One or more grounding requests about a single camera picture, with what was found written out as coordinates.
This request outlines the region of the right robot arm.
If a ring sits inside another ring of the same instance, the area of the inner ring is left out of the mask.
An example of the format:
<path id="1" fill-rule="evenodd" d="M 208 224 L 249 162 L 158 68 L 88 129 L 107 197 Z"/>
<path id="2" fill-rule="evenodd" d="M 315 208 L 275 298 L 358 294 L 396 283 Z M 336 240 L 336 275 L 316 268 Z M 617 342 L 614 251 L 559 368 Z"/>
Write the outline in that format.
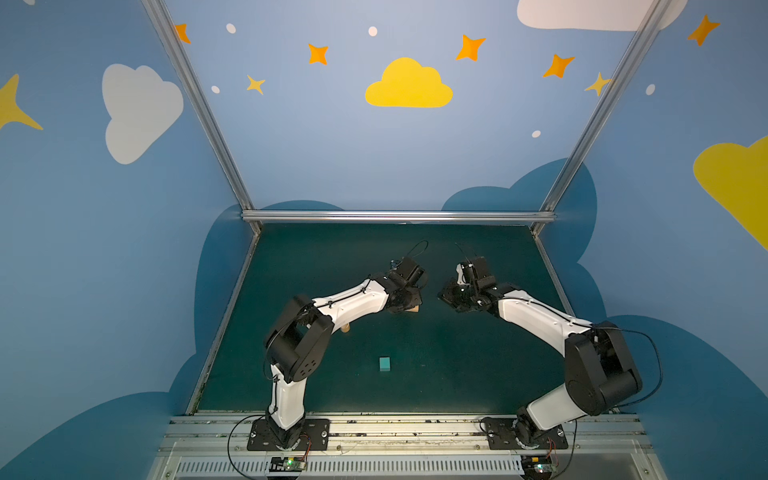
<path id="1" fill-rule="evenodd" d="M 439 297 L 458 312 L 485 311 L 517 325 L 563 357 L 563 384 L 517 412 L 514 435 L 523 448 L 536 448 L 563 423 L 598 416 L 642 389 L 624 335 L 611 322 L 572 317 L 509 284 L 481 289 L 450 280 Z"/>

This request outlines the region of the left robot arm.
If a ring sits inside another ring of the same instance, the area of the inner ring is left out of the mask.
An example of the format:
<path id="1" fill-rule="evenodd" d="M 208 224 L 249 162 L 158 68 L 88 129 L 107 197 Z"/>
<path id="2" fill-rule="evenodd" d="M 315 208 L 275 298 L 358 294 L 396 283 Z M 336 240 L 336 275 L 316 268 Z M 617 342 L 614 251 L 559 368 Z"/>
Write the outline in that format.
<path id="1" fill-rule="evenodd" d="M 306 381 L 320 366 L 332 335 L 367 315 L 419 307 L 422 277 L 388 273 L 331 296 L 297 295 L 288 302 L 265 339 L 272 382 L 266 420 L 278 448 L 287 450 L 299 442 Z"/>

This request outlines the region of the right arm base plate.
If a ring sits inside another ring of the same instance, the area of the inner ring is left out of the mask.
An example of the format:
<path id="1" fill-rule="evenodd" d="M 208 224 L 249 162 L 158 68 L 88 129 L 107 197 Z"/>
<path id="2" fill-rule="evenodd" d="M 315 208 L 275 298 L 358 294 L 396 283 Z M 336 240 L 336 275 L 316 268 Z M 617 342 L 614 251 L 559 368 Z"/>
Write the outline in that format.
<path id="1" fill-rule="evenodd" d="M 491 450 L 567 449 L 568 441 L 561 425 L 549 430 L 539 429 L 532 420 L 524 417 L 484 417 L 480 420 L 481 432 L 486 435 Z"/>

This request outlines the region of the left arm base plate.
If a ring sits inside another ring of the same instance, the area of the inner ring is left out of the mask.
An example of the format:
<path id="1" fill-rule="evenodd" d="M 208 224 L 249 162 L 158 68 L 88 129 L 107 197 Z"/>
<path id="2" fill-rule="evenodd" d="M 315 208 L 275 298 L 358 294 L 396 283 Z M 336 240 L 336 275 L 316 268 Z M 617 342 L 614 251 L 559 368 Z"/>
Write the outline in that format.
<path id="1" fill-rule="evenodd" d="M 328 419 L 301 419 L 287 430 L 280 428 L 271 418 L 254 421 L 248 442 L 248 451 L 326 451 L 330 435 Z"/>

